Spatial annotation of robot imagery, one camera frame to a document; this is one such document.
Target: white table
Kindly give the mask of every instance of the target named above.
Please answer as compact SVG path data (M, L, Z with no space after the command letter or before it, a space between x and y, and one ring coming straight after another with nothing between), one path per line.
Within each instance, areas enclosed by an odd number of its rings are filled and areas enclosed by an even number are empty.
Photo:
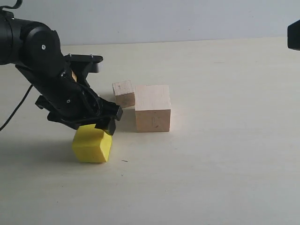
M80 164L75 131L48 122L33 89L0 133L1 225L297 225L300 52L286 38L66 46L100 54L92 88L169 84L169 133L117 123L107 164ZM0 123L29 83L0 67Z

